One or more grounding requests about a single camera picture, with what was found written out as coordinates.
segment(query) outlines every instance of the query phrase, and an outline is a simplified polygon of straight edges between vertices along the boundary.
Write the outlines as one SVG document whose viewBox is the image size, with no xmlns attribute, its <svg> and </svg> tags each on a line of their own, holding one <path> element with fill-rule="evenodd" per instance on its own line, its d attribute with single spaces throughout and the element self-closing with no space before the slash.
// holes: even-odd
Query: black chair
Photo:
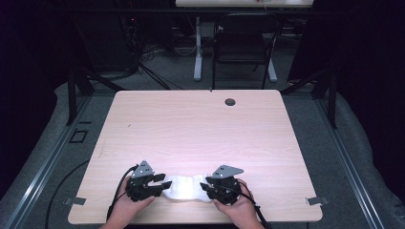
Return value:
<svg viewBox="0 0 405 229">
<path fill-rule="evenodd" d="M 264 89 L 271 53 L 281 28 L 279 19 L 266 12 L 230 13 L 218 19 L 214 26 L 212 89 L 215 89 L 217 63 L 256 65 L 254 70 L 265 65 Z"/>
</svg>

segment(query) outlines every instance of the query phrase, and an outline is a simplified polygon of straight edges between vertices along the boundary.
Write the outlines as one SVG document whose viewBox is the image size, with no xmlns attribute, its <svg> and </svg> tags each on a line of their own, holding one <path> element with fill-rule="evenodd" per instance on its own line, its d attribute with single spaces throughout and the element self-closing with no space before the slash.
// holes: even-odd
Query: wrist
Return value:
<svg viewBox="0 0 405 229">
<path fill-rule="evenodd" d="M 119 229 L 119 228 L 125 228 L 127 225 L 122 225 L 122 222 L 119 220 L 115 219 L 108 219 L 104 225 L 102 225 L 100 228 L 102 229 Z"/>
<path fill-rule="evenodd" d="M 252 221 L 246 225 L 239 227 L 239 229 L 264 229 L 265 227 L 259 221 Z"/>
</svg>

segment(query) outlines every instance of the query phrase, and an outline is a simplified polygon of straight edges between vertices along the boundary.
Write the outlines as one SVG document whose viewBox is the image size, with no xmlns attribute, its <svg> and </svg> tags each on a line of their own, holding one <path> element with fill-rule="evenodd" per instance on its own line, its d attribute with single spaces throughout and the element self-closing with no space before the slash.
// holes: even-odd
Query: black cable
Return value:
<svg viewBox="0 0 405 229">
<path fill-rule="evenodd" d="M 55 197 L 56 194 L 57 194 L 57 191 L 58 191 L 59 188 L 62 186 L 62 184 L 65 182 L 65 180 L 66 180 L 74 171 L 76 171 L 76 170 L 79 169 L 81 166 L 85 165 L 86 163 L 89 163 L 89 161 L 90 161 L 90 159 L 89 159 L 89 160 L 86 160 L 86 161 L 84 161 L 84 162 L 82 162 L 82 163 L 79 164 L 79 165 L 77 165 L 77 166 L 76 166 L 68 175 L 66 175 L 66 176 L 59 182 L 59 184 L 57 185 L 57 188 L 56 188 L 56 190 L 54 191 L 54 193 L 53 193 L 53 195 L 52 195 L 52 198 L 51 198 L 51 201 L 50 201 L 50 203 L 49 203 L 49 205 L 48 205 L 47 216 L 46 216 L 46 220 L 45 220 L 45 229 L 48 229 L 51 207 L 52 207 L 53 199 L 54 199 L 54 197 Z"/>
<path fill-rule="evenodd" d="M 175 86 L 176 88 L 179 88 L 181 90 L 183 90 L 182 87 L 176 85 L 175 83 L 171 82 L 170 80 L 162 77 L 161 75 L 153 72 L 152 70 L 150 70 L 149 68 L 147 68 L 146 66 L 139 64 L 139 66 L 152 78 L 154 79 L 157 83 L 159 83 L 164 89 L 166 90 L 171 90 L 170 87 L 164 82 L 168 82 L 169 84 Z"/>
<path fill-rule="evenodd" d="M 265 217 L 263 216 L 262 212 L 260 211 L 260 206 L 256 203 L 256 201 L 255 201 L 255 200 L 252 198 L 252 196 L 250 195 L 250 194 L 251 194 L 251 193 L 250 193 L 250 190 L 247 188 L 247 186 L 246 186 L 245 184 L 243 184 L 243 183 L 241 183 L 241 182 L 239 182 L 239 181 L 238 181 L 238 183 L 244 185 L 244 187 L 245 187 L 245 188 L 247 189 L 247 191 L 249 192 L 249 196 L 246 195 L 246 194 L 244 194 L 244 193 L 242 193 L 242 192 L 238 192 L 238 191 L 236 191 L 236 190 L 233 190 L 233 189 L 231 189 L 231 188 L 224 187 L 224 186 L 222 186 L 222 185 L 217 185 L 217 184 L 216 184 L 216 185 L 214 185 L 214 187 L 219 187 L 219 188 L 226 189 L 226 190 L 228 190 L 228 191 L 234 192 L 234 193 L 236 193 L 236 194 L 238 194 L 238 195 L 241 195 L 241 196 L 247 198 L 248 200 L 250 200 L 250 202 L 252 202 L 252 204 L 253 204 L 254 210 L 256 211 L 257 215 L 259 216 L 259 219 L 260 219 L 260 221 L 262 222 L 262 224 L 263 224 L 263 226 L 265 227 L 265 229 L 271 229 L 271 225 L 266 221 Z"/>
<path fill-rule="evenodd" d="M 127 172 L 125 172 L 125 174 L 122 176 L 121 180 L 119 181 L 118 187 L 116 189 L 116 193 L 114 194 L 114 198 L 113 198 L 113 202 L 111 203 L 110 207 L 108 208 L 108 212 L 107 212 L 107 220 L 108 218 L 111 216 L 111 213 L 113 213 L 113 209 L 114 209 L 114 205 L 116 205 L 117 200 L 119 200 L 125 193 L 121 194 L 120 196 L 118 196 L 119 193 L 119 189 L 122 185 L 122 182 L 124 181 L 124 179 L 126 178 L 126 176 L 131 172 L 131 171 L 135 171 L 138 168 L 138 165 L 131 167 L 130 169 L 127 170 Z"/>
</svg>

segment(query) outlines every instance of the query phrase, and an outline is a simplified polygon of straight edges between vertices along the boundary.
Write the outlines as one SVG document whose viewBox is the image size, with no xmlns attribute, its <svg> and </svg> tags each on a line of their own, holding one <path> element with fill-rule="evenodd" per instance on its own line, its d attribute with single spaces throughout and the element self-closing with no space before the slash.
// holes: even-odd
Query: hand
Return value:
<svg viewBox="0 0 405 229">
<path fill-rule="evenodd" d="M 246 183 L 238 179 L 241 183 L 242 193 L 253 198 L 253 195 L 250 191 L 247 190 Z M 263 225 L 257 220 L 256 211 L 253 207 L 252 202 L 240 195 L 239 199 L 232 205 L 224 205 L 221 202 L 214 199 L 214 204 L 217 207 L 218 211 L 226 214 L 240 229 L 263 229 Z"/>
<path fill-rule="evenodd" d="M 107 222 L 101 226 L 103 229 L 108 228 L 124 228 L 126 227 L 132 219 L 145 207 L 149 206 L 155 197 L 151 196 L 141 201 L 133 202 L 125 194 L 125 187 L 128 182 L 129 177 L 126 177 L 122 182 L 121 187 L 119 188 L 119 197 L 120 197 L 111 213 L 111 216 L 108 218 Z"/>
</svg>

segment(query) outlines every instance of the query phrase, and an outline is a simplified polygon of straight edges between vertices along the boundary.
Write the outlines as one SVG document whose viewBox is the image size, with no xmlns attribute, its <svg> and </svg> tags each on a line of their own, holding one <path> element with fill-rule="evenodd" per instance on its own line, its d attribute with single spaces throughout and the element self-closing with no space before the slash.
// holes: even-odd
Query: table top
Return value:
<svg viewBox="0 0 405 229">
<path fill-rule="evenodd" d="M 235 105 L 225 101 L 234 99 Z M 317 221 L 322 211 L 287 110 L 273 90 L 119 92 L 100 133 L 69 222 L 103 223 L 117 185 L 147 160 L 156 174 L 211 174 L 225 164 L 245 180 L 268 221 Z M 212 202 L 165 197 L 133 223 L 224 223 Z"/>
<path fill-rule="evenodd" d="M 188 8 L 311 8 L 313 0 L 176 0 Z"/>
</svg>

